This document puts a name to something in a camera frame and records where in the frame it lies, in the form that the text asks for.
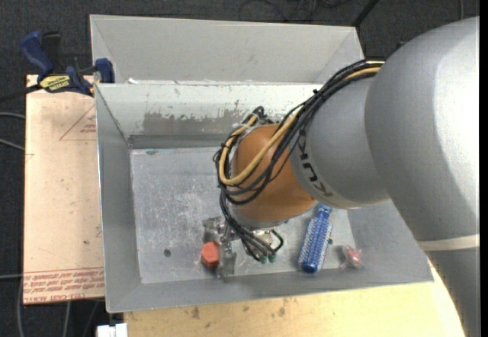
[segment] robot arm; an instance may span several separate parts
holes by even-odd
[[[343,69],[279,126],[254,127],[252,115],[216,157],[226,217],[253,230],[316,201],[391,198],[451,288],[467,334],[479,335],[478,113],[471,18],[423,34],[384,65]]]

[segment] orange spherical object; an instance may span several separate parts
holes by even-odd
[[[252,161],[271,139],[277,127],[277,124],[257,127],[240,142],[232,160],[233,176],[240,173]],[[250,184],[262,173],[264,168],[269,165],[275,150],[276,146],[269,149],[254,173],[242,183],[242,186]],[[272,174],[273,177],[276,176],[274,181],[270,182],[255,200],[235,207],[244,217],[256,222],[288,220],[309,210],[316,203],[295,178],[290,162],[285,161],[287,155],[286,152],[274,167]],[[249,193],[236,197],[236,199],[248,196]]]
[[[201,248],[201,263],[207,268],[215,268],[219,265],[219,244],[215,241],[204,243]]]

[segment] blue scrub brush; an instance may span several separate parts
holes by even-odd
[[[298,264],[307,273],[316,273],[323,266],[332,232],[332,224],[329,222],[331,212],[331,207],[319,204],[316,216],[308,223],[307,234],[298,257]]]

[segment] cardboard sheet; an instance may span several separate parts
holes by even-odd
[[[104,296],[93,98],[26,99],[24,304]]]

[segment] red cap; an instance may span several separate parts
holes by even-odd
[[[201,263],[207,268],[219,265],[219,244],[215,241],[205,243],[201,248]]]

